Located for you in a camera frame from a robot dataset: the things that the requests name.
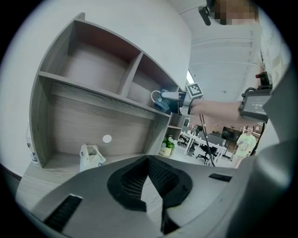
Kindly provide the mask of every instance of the white round sticker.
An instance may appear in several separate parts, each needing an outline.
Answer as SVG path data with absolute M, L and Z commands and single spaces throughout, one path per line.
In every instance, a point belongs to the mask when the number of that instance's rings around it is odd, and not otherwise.
M 103 142 L 104 143 L 110 143 L 111 140 L 112 140 L 112 137 L 110 135 L 105 135 L 103 138 L 102 138 Z

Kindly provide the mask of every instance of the t-shirt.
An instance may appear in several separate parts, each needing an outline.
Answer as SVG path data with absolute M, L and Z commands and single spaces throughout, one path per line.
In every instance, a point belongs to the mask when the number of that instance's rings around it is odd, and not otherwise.
M 242 144 L 239 145 L 237 151 L 236 151 L 236 155 L 244 157 L 247 156 L 249 154 L 249 152 L 251 152 L 253 150 L 253 148 L 256 145 L 256 138 L 253 135 L 247 135 L 242 134 L 238 141 L 237 144 L 239 144 L 240 142 L 242 142 Z
M 268 73 L 273 90 L 281 80 L 291 62 L 291 51 L 282 35 L 269 16 L 259 8 L 259 22 L 261 33 L 261 55 L 263 67 Z M 262 149 L 279 143 L 278 136 L 270 120 L 257 146 L 256 154 Z

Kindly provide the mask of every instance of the person in green shirt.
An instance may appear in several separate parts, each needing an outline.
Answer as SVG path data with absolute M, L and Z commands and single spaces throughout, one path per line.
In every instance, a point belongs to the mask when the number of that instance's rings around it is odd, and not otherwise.
M 238 168 L 241 161 L 249 156 L 253 150 L 253 148 L 256 145 L 256 138 L 252 135 L 252 132 L 254 130 L 253 126 L 248 126 L 247 127 L 247 132 L 243 133 L 238 141 L 237 141 L 237 146 L 238 149 L 233 157 L 233 160 L 235 161 L 235 166 L 234 168 Z

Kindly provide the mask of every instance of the device screen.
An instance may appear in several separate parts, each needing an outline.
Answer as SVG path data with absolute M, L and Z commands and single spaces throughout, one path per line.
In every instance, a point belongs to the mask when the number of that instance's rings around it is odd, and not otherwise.
M 246 104 L 243 111 L 266 115 L 266 112 L 263 110 L 263 105 L 268 101 L 269 98 L 270 95 L 249 96 L 246 99 Z

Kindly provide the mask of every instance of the yellow flower pot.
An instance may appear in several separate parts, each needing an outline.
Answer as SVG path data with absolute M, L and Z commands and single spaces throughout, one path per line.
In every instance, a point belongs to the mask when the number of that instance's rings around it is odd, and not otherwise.
M 163 156 L 169 156 L 171 154 L 172 149 L 167 148 L 167 147 L 162 147 L 159 150 L 159 153 L 162 154 Z

